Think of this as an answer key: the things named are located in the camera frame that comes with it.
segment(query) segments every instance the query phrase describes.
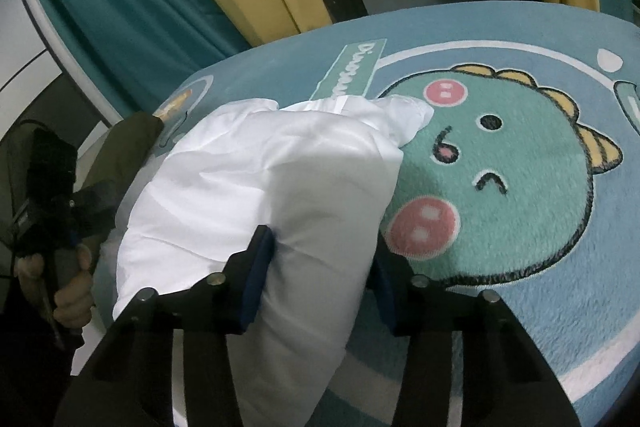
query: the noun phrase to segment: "white stripe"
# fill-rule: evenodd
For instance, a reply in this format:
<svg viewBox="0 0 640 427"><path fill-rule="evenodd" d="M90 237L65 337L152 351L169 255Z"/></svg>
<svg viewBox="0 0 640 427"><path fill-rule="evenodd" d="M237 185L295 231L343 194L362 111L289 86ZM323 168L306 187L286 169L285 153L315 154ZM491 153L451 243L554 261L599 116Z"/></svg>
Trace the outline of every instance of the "white stripe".
<svg viewBox="0 0 640 427"><path fill-rule="evenodd" d="M46 48L22 0L0 0L0 87Z"/></svg>
<svg viewBox="0 0 640 427"><path fill-rule="evenodd" d="M96 143L98 139L102 137L102 135L106 133L108 130L109 128L105 124L103 124L101 121L99 121L95 125L93 130L89 133L89 136L87 136L84 139L84 141L82 142L82 145L78 148L78 158L81 158L82 155L89 150L89 147L91 147L94 143Z"/></svg>
<svg viewBox="0 0 640 427"><path fill-rule="evenodd" d="M347 353L328 388L364 414L391 425L400 396L399 382L380 375Z"/></svg>
<svg viewBox="0 0 640 427"><path fill-rule="evenodd" d="M98 347L100 341L107 332L107 328L102 323L102 317L100 312L95 306L91 307L91 321L82 328L82 339L84 345L76 349L74 357L71 361L71 375L76 377L82 371L89 357L94 353L95 348Z"/></svg>
<svg viewBox="0 0 640 427"><path fill-rule="evenodd" d="M630 96L628 97L628 100L629 100L629 105L631 106L631 109L633 109L635 117L638 118L638 121L640 121L640 109L638 109L638 103L636 102L636 99Z"/></svg>
<svg viewBox="0 0 640 427"><path fill-rule="evenodd" d="M95 86L91 79L84 73L80 64L76 61L74 56L65 46L65 43L58 35L58 32L53 27L53 24L47 17L47 14L40 4L40 0L25 0L33 18L38 25L38 28L42 32L47 44L49 44L51 51L56 58L62 63L66 72L71 79L78 85L84 95L94 104L95 108L105 117L105 119L112 125L122 120L120 114L115 110L113 105L105 98L100 90Z"/></svg>
<svg viewBox="0 0 640 427"><path fill-rule="evenodd" d="M334 114L342 114L342 110L344 109L344 105L347 103L347 100L349 100L349 97L346 94L339 96L335 100L335 107L332 112Z"/></svg>
<svg viewBox="0 0 640 427"><path fill-rule="evenodd" d="M0 92L0 137L60 73L51 54L44 53L4 87Z"/></svg>
<svg viewBox="0 0 640 427"><path fill-rule="evenodd" d="M449 415L447 427L462 425L462 402L464 400L465 355L462 331L451 333L451 393L449 396Z"/></svg>
<svg viewBox="0 0 640 427"><path fill-rule="evenodd" d="M558 380L572 403L607 378L640 343L640 311L615 338ZM400 394L400 383L387 378L347 353L329 384L336 396L381 422L391 424ZM459 400L449 404L449 427L458 427Z"/></svg>
<svg viewBox="0 0 640 427"><path fill-rule="evenodd" d="M597 70L594 70L585 63L577 60L576 58L564 55L560 52L548 50L540 46L534 46L533 44L523 44L521 42L507 42L507 41L451 41L441 42L439 44L429 44L427 46L419 46L410 50L404 50L398 53L387 55L380 58L376 63L375 71L405 60L406 58L417 57L417 55L425 55L427 53L441 52L446 50L466 50L469 48L500 48L506 50L520 50L523 52L535 53L536 55L544 55L545 57L554 58L560 62L568 64L582 73L588 74L594 80L597 80L604 87L613 92L613 81L607 78L605 75Z"/></svg>
<svg viewBox="0 0 640 427"><path fill-rule="evenodd" d="M618 364L640 343L640 311L625 328L594 355L559 378L572 402L580 400L607 378Z"/></svg>
<svg viewBox="0 0 640 427"><path fill-rule="evenodd" d="M171 352L171 398L175 427L188 427L184 399L184 331L174 330Z"/></svg>

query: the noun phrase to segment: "black metal frame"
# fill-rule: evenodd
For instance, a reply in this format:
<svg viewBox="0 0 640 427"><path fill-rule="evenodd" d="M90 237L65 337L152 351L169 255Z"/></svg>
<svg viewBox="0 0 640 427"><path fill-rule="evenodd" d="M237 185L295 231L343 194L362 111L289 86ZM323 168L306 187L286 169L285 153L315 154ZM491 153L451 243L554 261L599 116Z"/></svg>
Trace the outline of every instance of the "black metal frame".
<svg viewBox="0 0 640 427"><path fill-rule="evenodd" d="M254 320L274 248L261 225L222 272L168 295L140 290L72 383L55 426L172 426L173 333L183 329L189 425L241 427L225 335L241 335ZM463 427L579 427L553 371L496 292L447 292L415 275L381 235L368 285L390 331L411 336L393 427L447 424L453 331L464 340Z"/></svg>

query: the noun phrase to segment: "cartoon dinosaur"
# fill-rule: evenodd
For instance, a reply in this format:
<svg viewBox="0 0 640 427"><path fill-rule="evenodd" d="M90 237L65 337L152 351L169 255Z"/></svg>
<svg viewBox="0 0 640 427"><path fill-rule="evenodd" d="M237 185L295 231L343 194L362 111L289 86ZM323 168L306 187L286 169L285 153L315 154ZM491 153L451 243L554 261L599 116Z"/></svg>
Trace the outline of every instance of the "cartoon dinosaur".
<svg viewBox="0 0 640 427"><path fill-rule="evenodd" d="M593 176L622 162L578 106L518 70L464 64L404 78L430 124L404 147L383 219L392 251L446 285L528 277L564 257L593 204Z"/></svg>

